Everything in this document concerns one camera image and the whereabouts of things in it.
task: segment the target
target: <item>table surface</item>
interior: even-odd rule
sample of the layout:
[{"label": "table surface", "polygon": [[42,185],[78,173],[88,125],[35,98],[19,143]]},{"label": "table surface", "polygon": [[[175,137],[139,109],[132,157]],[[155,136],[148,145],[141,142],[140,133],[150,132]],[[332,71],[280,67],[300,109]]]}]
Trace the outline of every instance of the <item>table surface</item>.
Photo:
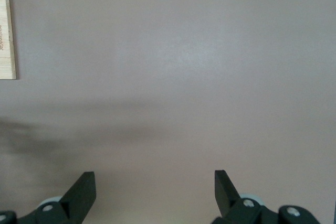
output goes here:
[{"label": "table surface", "polygon": [[214,171],[332,223],[336,0],[10,0],[0,209],[87,170],[85,223],[209,224]]}]

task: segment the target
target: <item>silver screw head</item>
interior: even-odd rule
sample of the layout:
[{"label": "silver screw head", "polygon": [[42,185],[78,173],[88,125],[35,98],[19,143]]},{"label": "silver screw head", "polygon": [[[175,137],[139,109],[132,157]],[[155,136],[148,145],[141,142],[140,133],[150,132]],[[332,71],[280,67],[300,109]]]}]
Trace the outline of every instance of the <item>silver screw head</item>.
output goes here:
[{"label": "silver screw head", "polygon": [[244,199],[243,204],[245,207],[254,207],[254,203],[250,199]]},{"label": "silver screw head", "polygon": [[46,205],[43,209],[42,209],[42,211],[43,212],[47,212],[47,211],[50,211],[50,210],[52,210],[53,209],[53,206],[52,205]]},{"label": "silver screw head", "polygon": [[287,208],[287,213],[289,213],[290,215],[293,215],[295,217],[300,216],[300,212],[294,207],[288,207]]},{"label": "silver screw head", "polygon": [[5,215],[0,215],[0,221],[5,220],[6,218],[7,218],[7,216],[5,216]]}]

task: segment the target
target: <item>wooden board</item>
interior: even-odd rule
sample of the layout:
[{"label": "wooden board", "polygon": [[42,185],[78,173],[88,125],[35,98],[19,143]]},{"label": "wooden board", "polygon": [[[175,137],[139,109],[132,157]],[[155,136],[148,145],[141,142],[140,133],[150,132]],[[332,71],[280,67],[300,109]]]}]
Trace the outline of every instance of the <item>wooden board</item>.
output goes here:
[{"label": "wooden board", "polygon": [[16,79],[9,0],[0,0],[0,79]]}]

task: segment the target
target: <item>metal bolt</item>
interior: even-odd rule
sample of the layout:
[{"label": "metal bolt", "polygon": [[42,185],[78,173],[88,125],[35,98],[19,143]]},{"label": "metal bolt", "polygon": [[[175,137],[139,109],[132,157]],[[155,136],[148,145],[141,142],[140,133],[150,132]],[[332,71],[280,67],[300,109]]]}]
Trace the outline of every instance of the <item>metal bolt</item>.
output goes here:
[{"label": "metal bolt", "polygon": [[52,210],[53,209],[53,206],[52,205],[46,205],[43,209],[42,209],[42,211],[43,212],[47,212],[47,211],[50,211],[50,210]]},{"label": "metal bolt", "polygon": [[0,215],[0,221],[3,221],[3,220],[5,220],[7,218],[7,216],[6,215]]},{"label": "metal bolt", "polygon": [[254,203],[253,203],[253,201],[250,200],[250,199],[245,199],[245,200],[243,201],[243,204],[244,204],[245,207],[254,207]]},{"label": "metal bolt", "polygon": [[294,207],[288,207],[287,208],[287,213],[289,213],[290,215],[293,215],[295,217],[300,216],[300,212]]}]

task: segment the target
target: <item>wooden block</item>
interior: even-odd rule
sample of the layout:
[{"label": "wooden block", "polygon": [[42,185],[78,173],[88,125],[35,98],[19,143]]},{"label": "wooden block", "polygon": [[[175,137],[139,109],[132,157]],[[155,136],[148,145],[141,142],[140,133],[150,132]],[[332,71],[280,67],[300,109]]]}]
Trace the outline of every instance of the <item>wooden block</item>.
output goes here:
[{"label": "wooden block", "polygon": [[0,79],[16,79],[9,0],[0,0]]}]

